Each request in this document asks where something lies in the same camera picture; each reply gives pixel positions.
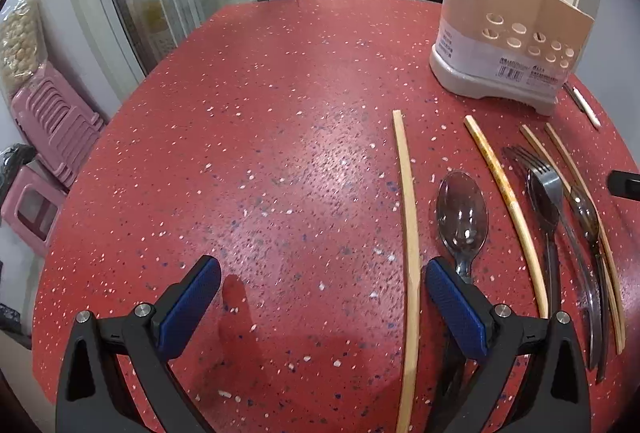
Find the bag of food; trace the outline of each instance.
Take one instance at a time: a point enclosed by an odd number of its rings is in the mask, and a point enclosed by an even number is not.
[[[47,59],[36,0],[18,0],[0,15],[0,73],[10,101]]]

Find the red table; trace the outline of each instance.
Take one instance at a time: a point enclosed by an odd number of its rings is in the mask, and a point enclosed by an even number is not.
[[[404,319],[395,108],[415,160],[423,262],[444,254],[433,222],[438,183],[464,169],[490,213],[476,283],[492,302],[535,315],[519,242],[463,117],[475,116],[496,151],[526,145],[518,125],[527,123],[560,158],[542,132],[546,119],[527,106],[439,86],[428,65],[439,14],[440,6],[413,0],[231,7],[162,61],[98,142],[58,222],[33,326],[33,369],[49,399],[79,310],[115,316],[154,302],[210,253],[222,264],[223,288],[173,369],[217,431],[395,431]],[[640,383],[640,206],[607,194],[610,169],[636,167],[581,91],[600,132],[562,91],[550,120],[586,173],[623,288],[626,350],[615,356],[611,338],[606,381],[595,386],[589,374],[593,431],[604,432]],[[508,176],[516,192],[524,189]],[[542,258],[536,220],[524,196],[521,203]],[[564,309],[584,342],[564,235],[559,249]],[[444,335],[424,294],[422,308],[417,431]],[[129,363],[124,371],[147,424],[161,431]]]

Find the pink plastic stool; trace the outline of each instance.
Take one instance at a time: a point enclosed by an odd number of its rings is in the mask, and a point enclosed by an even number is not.
[[[39,161],[70,188],[100,137],[100,116],[49,62],[15,94],[11,113]]]
[[[26,217],[20,213],[20,205],[30,190],[36,191],[45,200],[33,222],[26,220]],[[46,257],[51,236],[53,235],[53,228],[65,203],[65,198],[66,195],[62,191],[44,180],[33,169],[28,166],[22,166],[4,199],[0,209],[0,216],[2,216],[2,221],[6,222],[14,230],[15,234],[20,236],[22,241],[33,249],[34,253],[38,256]],[[41,226],[51,204],[57,207],[57,212],[51,222],[49,232],[45,234],[41,230]]]

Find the white base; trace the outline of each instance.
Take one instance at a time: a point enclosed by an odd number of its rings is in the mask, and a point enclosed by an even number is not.
[[[451,68],[436,51],[436,45],[431,47],[429,65],[440,84],[449,92],[473,99],[489,96],[507,98],[533,106],[542,116],[550,116],[556,109],[556,98],[542,96],[535,92],[520,90],[497,81],[470,76]]]

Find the metal bolt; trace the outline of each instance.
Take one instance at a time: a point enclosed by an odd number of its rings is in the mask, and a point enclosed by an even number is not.
[[[133,312],[135,312],[136,316],[138,316],[139,318],[143,318],[145,316],[148,316],[149,312],[151,312],[151,305],[149,305],[148,303],[141,303],[135,308]]]
[[[85,321],[88,321],[90,317],[91,312],[89,312],[88,310],[81,310],[78,314],[76,314],[76,321],[78,323],[84,323]]]
[[[511,315],[511,308],[508,305],[500,303],[495,306],[495,313],[501,318],[508,318]]]
[[[569,314],[567,314],[564,310],[561,310],[560,312],[556,313],[556,319],[558,321],[560,321],[563,325],[569,323],[569,321],[571,321],[571,318],[569,317]]]

